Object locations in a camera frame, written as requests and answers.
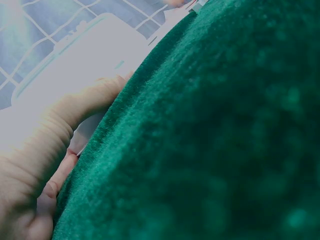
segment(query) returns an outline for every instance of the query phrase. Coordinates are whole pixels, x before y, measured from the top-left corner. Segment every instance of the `green cloth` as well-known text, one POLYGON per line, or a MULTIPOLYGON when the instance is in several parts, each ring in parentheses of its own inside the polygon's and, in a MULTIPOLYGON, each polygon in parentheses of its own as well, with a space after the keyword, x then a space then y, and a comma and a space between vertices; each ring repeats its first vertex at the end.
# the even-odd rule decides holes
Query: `green cloth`
POLYGON ((107 111, 53 239, 320 239, 319 110, 319 1, 210 0, 107 111))

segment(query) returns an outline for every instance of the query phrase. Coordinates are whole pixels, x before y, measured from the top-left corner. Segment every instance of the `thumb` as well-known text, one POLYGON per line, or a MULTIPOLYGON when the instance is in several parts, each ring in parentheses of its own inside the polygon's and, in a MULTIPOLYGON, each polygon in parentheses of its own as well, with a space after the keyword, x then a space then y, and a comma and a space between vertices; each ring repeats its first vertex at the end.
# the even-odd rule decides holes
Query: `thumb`
POLYGON ((99 78, 94 84, 73 94, 66 94, 51 111, 73 130, 92 114, 109 107, 127 83, 128 77, 99 78))
POLYGON ((78 93, 66 94, 39 114, 18 108, 13 112, 19 115, 7 116, 8 120, 23 121, 3 129, 8 131, 4 136, 10 136, 12 129, 19 134, 0 145, 0 183, 8 183, 3 192, 4 187, 14 189, 8 196, 12 203, 37 201, 66 154, 73 131, 86 117, 109 107, 126 82, 120 76, 101 78, 78 93))

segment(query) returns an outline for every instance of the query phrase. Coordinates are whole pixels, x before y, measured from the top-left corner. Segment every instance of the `white grid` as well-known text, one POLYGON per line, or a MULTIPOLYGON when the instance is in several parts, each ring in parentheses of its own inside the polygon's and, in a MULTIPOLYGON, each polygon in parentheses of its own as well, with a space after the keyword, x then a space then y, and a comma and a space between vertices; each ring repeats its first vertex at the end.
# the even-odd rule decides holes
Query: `white grid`
MULTIPOLYGON (((80 8, 70 17, 69 20, 67 20, 63 25, 61 25, 60 27, 58 27, 53 33, 48 34, 41 26, 39 26, 36 21, 29 15, 26 13, 26 11, 24 11, 24 7, 35 4, 37 2, 39 2, 41 0, 34 0, 31 2, 27 2, 25 4, 20 5, 21 9, 22 9, 22 14, 24 17, 26 17, 28 20, 30 20, 34 26, 45 36, 44 38, 38 40, 37 42, 35 42, 34 44, 32 44, 29 49, 24 53, 24 55, 22 56, 22 58, 20 59, 19 63, 16 65, 16 67, 14 68, 14 70, 12 71, 11 74, 8 74, 1 66, 0 66, 0 73, 2 73, 5 77, 6 80, 0 84, 0 90, 7 84, 7 83, 12 83, 15 86, 18 86, 19 83, 16 82, 14 80, 14 75, 17 73, 17 71, 20 69, 20 67, 22 66, 22 64, 24 63, 24 61, 28 58, 28 56, 32 53, 32 51, 42 42, 49 40, 51 41, 54 45, 57 44, 57 42, 52 38, 55 34, 57 34, 60 30, 62 30, 65 26, 67 26, 68 24, 70 24, 78 15, 82 10, 87 10, 89 11, 91 14, 93 14, 95 17, 97 17, 98 15, 93 12, 90 7, 98 4, 101 0, 96 0, 95 2, 85 5, 83 3, 81 3, 79 0, 73 0, 76 4, 78 4, 80 6, 80 8)), ((119 1, 123 1, 124 3, 126 3, 127 5, 129 5, 130 7, 132 7, 133 9, 135 9, 136 11, 138 11, 139 13, 141 13, 142 15, 144 15, 146 17, 145 20, 143 20, 141 23, 139 23, 134 29, 137 30, 138 28, 140 28, 143 24, 145 24, 147 21, 152 21, 154 22, 156 25, 158 25, 159 27, 161 26, 160 23, 158 23, 156 20, 153 19, 153 17, 158 14, 160 11, 164 10, 168 5, 163 6, 162 8, 158 9, 156 12, 154 12, 151 15, 146 14, 145 12, 143 12, 141 9, 139 9, 138 7, 136 7, 135 5, 133 5, 132 3, 128 2, 127 0, 119 0, 119 1)), ((14 23, 14 19, 11 22, 8 22, 6 25, 2 26, 0 28, 0 32, 3 31, 4 29, 8 28, 10 25, 12 25, 14 23)))

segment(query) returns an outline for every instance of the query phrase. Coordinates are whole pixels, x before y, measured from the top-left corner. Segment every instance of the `white plastic object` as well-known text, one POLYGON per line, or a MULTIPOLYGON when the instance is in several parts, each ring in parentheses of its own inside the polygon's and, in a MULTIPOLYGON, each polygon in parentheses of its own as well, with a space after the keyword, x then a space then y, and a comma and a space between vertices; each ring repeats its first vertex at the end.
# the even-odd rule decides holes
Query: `white plastic object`
MULTIPOLYGON (((53 52, 28 74, 12 94, 11 103, 40 103, 62 96, 89 82, 136 70, 148 54, 143 35, 111 13, 104 13, 58 42, 53 52)), ((79 155, 98 126, 104 112, 89 117, 74 132, 69 149, 79 155)))

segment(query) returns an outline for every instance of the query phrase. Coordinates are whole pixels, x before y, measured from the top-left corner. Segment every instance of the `hand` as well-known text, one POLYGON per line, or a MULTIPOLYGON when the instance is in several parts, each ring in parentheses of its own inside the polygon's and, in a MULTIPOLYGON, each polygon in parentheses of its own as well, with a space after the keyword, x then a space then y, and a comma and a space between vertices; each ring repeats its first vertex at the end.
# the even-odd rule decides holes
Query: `hand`
POLYGON ((51 239, 56 196, 78 160, 66 153, 73 131, 110 106, 129 77, 101 78, 78 93, 38 104, 32 114, 25 103, 0 113, 2 240, 51 239))

